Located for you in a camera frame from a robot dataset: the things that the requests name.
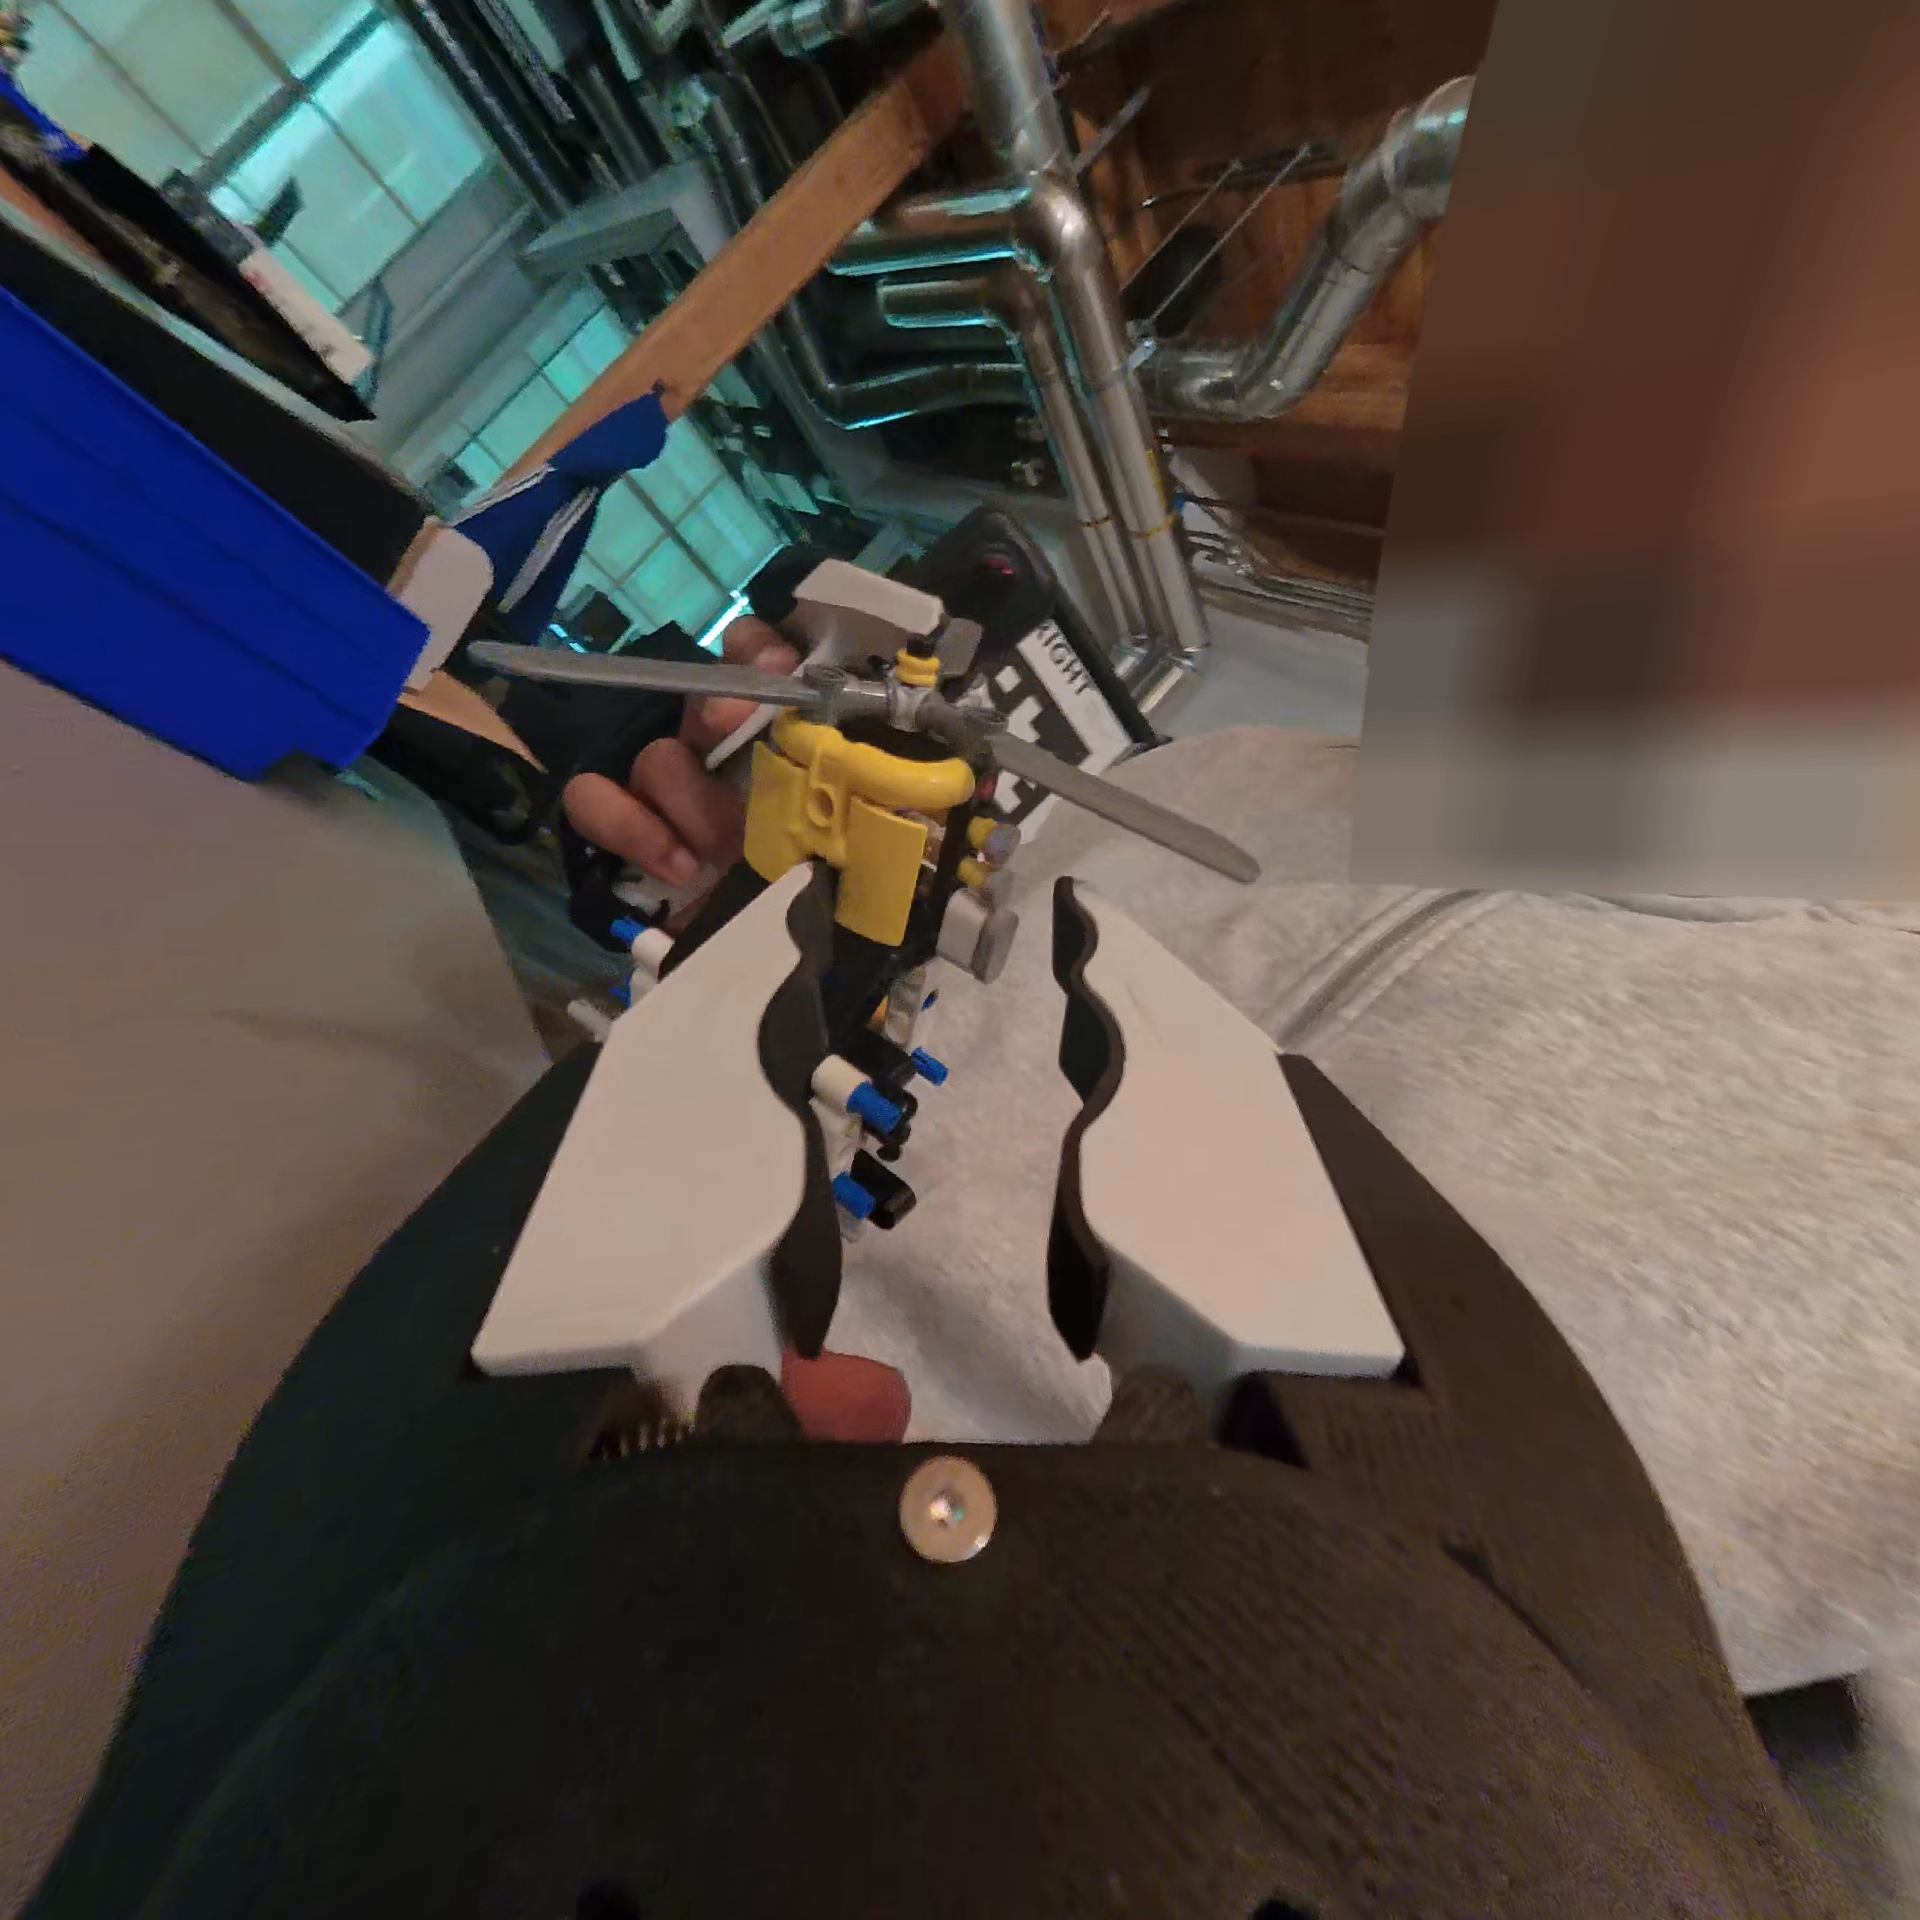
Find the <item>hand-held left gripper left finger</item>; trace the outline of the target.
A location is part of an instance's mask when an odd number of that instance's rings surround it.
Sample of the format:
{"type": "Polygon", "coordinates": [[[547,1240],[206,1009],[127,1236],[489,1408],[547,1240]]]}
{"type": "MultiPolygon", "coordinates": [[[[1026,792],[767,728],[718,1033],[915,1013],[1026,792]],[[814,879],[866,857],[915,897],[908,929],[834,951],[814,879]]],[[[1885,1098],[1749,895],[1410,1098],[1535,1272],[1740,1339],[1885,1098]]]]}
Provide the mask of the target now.
{"type": "Polygon", "coordinates": [[[826,868],[788,870],[611,1026],[473,1337],[482,1372],[707,1379],[823,1348],[828,893],[826,868]]]}

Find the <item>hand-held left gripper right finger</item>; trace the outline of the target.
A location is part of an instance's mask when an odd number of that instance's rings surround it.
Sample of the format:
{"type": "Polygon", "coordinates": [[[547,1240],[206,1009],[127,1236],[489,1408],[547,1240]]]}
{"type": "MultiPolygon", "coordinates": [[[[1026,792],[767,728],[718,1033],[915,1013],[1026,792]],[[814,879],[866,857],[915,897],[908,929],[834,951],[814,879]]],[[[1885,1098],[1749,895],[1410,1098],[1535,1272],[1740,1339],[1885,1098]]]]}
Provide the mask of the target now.
{"type": "Polygon", "coordinates": [[[1066,1348],[1115,1377],[1388,1377],[1403,1337],[1271,1038],[1073,877],[1051,971],[1078,1098],[1046,1247],[1066,1348]]]}

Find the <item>yellow black lego helicopter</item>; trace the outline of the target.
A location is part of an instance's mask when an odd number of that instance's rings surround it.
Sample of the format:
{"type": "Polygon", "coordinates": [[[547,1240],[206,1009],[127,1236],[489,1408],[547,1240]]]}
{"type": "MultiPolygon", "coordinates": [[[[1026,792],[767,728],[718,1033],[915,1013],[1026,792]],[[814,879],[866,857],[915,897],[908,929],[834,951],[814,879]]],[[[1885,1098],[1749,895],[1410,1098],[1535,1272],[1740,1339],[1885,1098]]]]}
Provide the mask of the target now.
{"type": "Polygon", "coordinates": [[[814,1100],[828,1136],[828,1189],[852,1229],[886,1230],[915,1205],[897,1172],[917,1111],[915,1082],[946,1067],[915,1044],[926,968],[944,962],[990,984],[1017,929],[997,877],[1020,833],[995,812],[995,783],[1026,786],[1113,823],[1223,877],[1249,882],[1254,853],[1216,828],[1067,763],[1011,730],[990,705],[942,692],[939,636],[901,645],[873,674],[808,659],[788,676],[703,658],[583,654],[484,641],[473,661],[518,679],[643,688],[750,703],[763,716],[747,774],[741,859],[701,900],[681,935],[676,908],[641,908],[589,855],[571,908],[605,944],[656,980],[681,949],[730,922],[790,870],[828,881],[823,1016],[828,1062],[814,1100]]]}

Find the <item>person's right hand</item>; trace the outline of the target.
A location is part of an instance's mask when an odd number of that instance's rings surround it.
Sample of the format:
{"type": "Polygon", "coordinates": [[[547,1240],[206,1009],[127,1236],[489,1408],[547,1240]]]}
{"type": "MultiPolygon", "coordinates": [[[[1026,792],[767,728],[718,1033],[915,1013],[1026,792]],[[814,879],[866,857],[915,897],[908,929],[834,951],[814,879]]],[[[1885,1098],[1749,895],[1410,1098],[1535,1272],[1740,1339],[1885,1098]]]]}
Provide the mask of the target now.
{"type": "Polygon", "coordinates": [[[565,823],[676,902],[696,902],[739,859],[745,828],[743,799],[708,761],[736,730],[772,717],[763,703],[687,697],[674,730],[636,746],[616,772],[565,781],[565,823]]]}

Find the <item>person's grey sweatshirt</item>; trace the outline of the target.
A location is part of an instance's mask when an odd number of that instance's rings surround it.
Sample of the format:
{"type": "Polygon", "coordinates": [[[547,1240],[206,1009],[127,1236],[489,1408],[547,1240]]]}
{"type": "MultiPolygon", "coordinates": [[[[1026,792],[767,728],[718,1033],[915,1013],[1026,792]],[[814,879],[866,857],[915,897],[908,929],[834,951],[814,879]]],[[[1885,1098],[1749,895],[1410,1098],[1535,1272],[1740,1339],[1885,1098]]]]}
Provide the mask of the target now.
{"type": "Polygon", "coordinates": [[[1742,1691],[1916,1695],[1916,906],[1347,884],[1352,761],[1234,728],[1116,768],[1249,848],[1258,884],[1049,815],[1004,977],[941,993],[919,1203],[852,1243],[832,1332],[904,1368],[921,1432],[1091,1432],[1104,1374],[1044,1296],[1077,1107],[1049,897],[1075,875],[1309,1055],[1530,1287],[1640,1452],[1742,1691]]]}

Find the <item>wooden ceiling beam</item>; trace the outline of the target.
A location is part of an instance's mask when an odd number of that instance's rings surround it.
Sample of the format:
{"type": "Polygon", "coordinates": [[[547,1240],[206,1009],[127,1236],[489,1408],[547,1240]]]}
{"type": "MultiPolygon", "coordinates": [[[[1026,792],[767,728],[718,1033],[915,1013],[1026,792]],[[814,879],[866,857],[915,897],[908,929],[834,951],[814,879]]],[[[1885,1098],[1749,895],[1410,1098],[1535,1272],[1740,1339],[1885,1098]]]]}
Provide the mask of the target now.
{"type": "Polygon", "coordinates": [[[828,255],[886,204],[970,108],[964,61],[941,32],[861,101],[730,235],[692,284],[515,462],[553,460],[611,413],[656,395],[669,422],[703,396],[828,255]]]}

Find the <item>silver ventilation pipe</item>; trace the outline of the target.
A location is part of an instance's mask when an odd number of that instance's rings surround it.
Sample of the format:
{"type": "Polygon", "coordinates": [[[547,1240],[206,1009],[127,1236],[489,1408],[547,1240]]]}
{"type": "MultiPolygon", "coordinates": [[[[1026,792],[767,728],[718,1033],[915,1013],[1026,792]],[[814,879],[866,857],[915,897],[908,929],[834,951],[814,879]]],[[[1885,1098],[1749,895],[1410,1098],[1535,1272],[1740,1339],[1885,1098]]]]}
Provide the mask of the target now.
{"type": "Polygon", "coordinates": [[[1011,259],[1037,275],[1142,614],[1120,676],[1149,706],[1202,663],[1209,630],[1107,248],[1073,175],[1037,14],[1020,1],[939,1],[935,12],[962,59],[997,183],[893,201],[832,255],[828,271],[886,275],[935,260],[1011,259]]]}

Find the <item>blue plastic bin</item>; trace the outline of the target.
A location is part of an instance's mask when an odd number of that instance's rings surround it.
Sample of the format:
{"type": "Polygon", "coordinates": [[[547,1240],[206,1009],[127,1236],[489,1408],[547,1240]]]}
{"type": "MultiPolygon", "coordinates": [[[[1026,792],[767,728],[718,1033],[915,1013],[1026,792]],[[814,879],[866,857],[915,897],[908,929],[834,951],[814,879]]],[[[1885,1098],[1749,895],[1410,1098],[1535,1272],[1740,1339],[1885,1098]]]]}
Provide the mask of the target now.
{"type": "Polygon", "coordinates": [[[427,625],[12,293],[1,317],[3,659],[246,781],[359,757],[427,625]]]}

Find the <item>silver elbow ventilation duct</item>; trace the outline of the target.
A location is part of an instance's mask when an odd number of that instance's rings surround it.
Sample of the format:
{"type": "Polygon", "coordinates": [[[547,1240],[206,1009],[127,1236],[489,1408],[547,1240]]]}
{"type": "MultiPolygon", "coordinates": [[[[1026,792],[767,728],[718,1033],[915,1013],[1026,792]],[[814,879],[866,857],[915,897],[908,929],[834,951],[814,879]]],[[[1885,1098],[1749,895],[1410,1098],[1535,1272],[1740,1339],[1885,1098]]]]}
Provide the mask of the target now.
{"type": "Polygon", "coordinates": [[[1446,213],[1475,76],[1401,108],[1359,155],[1283,299],[1254,342],[1162,344],[1140,367],[1158,416],[1249,422],[1309,396],[1381,284],[1446,213]]]}

